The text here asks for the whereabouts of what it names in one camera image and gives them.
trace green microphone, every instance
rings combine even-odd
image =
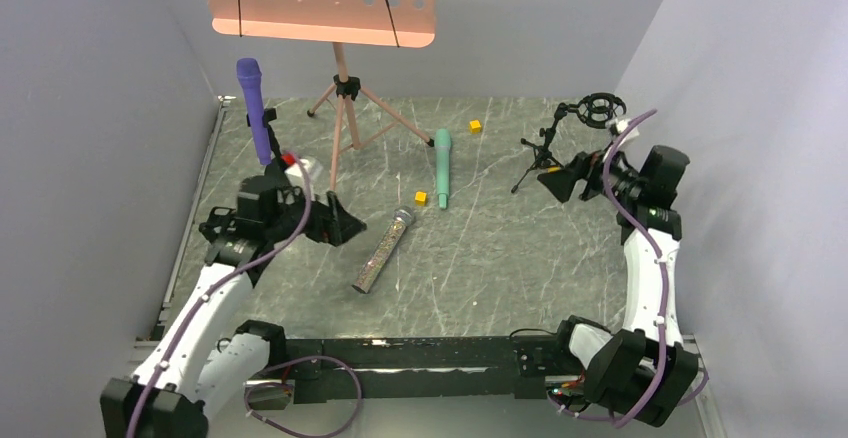
[[[450,133],[442,128],[436,132],[436,194],[439,208],[448,207],[450,196]]]

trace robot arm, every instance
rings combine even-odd
[[[626,124],[613,124],[613,135]],[[561,202],[568,201],[577,182],[585,180],[580,199],[588,201],[603,192],[603,163],[611,159],[609,180],[613,194],[662,252],[668,275],[667,306],[659,317],[663,277],[654,248],[619,213],[617,221],[622,227],[621,243],[627,260],[627,300],[621,330],[611,333],[602,325],[572,317],[557,335],[583,365],[584,399],[615,413],[628,413],[640,402],[662,369],[659,386],[635,416],[644,423],[661,426],[698,372],[698,358],[683,349],[674,301],[674,264],[682,233],[680,215],[671,205],[689,159],[673,148],[655,146],[641,170],[636,170],[623,152],[612,157],[608,153],[610,147],[578,153],[562,170],[543,173],[538,180]],[[657,326],[660,322],[664,324],[663,340]],[[666,355],[662,367],[661,341],[665,342]]]
[[[131,378],[112,379],[101,394],[107,437],[125,436],[139,401],[143,401],[143,411],[136,436],[204,437],[209,420],[243,389],[244,382],[262,369],[286,361],[282,327],[258,321],[240,326],[226,349],[215,349],[270,260],[223,285],[216,284],[295,233],[306,199],[301,188],[280,186],[280,180],[271,176],[254,176],[242,181],[235,209],[212,209],[209,219],[200,225],[210,242],[206,266],[186,306]],[[339,246],[365,228],[329,192],[327,204],[311,203],[302,233],[313,241]],[[174,351],[165,360],[171,347]],[[145,388],[150,393],[141,399]]]

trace marble surface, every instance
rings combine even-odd
[[[328,187],[334,112],[313,100],[271,100],[282,147],[317,158]],[[447,210],[435,196],[435,151],[397,126],[340,160],[337,193],[368,231],[334,248],[305,237],[266,269],[253,295],[234,316],[281,324],[296,338],[504,335],[516,328],[555,330],[575,314],[617,329],[624,314],[626,268],[612,206],[603,198],[559,204],[532,176],[509,190],[532,162],[519,144],[540,141],[560,100],[522,98],[389,99],[422,130],[451,132],[451,196]],[[356,101],[363,139],[391,117],[361,96]],[[244,122],[233,102],[206,177],[194,230],[186,247],[172,304],[182,307],[197,280],[206,242],[196,231],[212,206],[233,206],[240,181],[261,173]],[[483,131],[471,134],[470,120]],[[560,123],[552,146],[567,162],[605,144],[605,133],[576,119]],[[346,131],[342,144],[349,142]],[[430,193],[426,207],[416,191]],[[412,205],[417,222],[368,295],[351,284],[390,223],[394,209]]]

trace white wall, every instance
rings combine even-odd
[[[692,158],[678,309],[730,437],[845,436],[846,36],[848,0],[665,0],[617,89]]]
[[[219,35],[206,0],[168,0],[215,91],[241,96],[235,62],[253,56],[265,94],[317,96],[328,43]],[[436,0],[423,49],[350,46],[351,72],[385,96],[582,96],[611,90],[662,0]]]
[[[103,433],[217,100],[164,0],[0,0],[0,426]]]

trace music stand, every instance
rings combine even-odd
[[[350,76],[343,43],[421,48],[435,38],[435,0],[208,0],[212,27],[223,34],[262,36],[296,40],[329,41],[333,44],[338,74],[333,84],[307,111],[314,116],[318,107],[335,90],[336,123],[330,189],[335,190],[339,155],[359,150],[398,123],[434,146],[433,139],[416,128],[397,110],[383,102],[359,78]],[[360,140],[353,100],[359,92],[386,111],[395,122],[370,138]],[[341,148],[341,129],[345,125],[351,143]]]

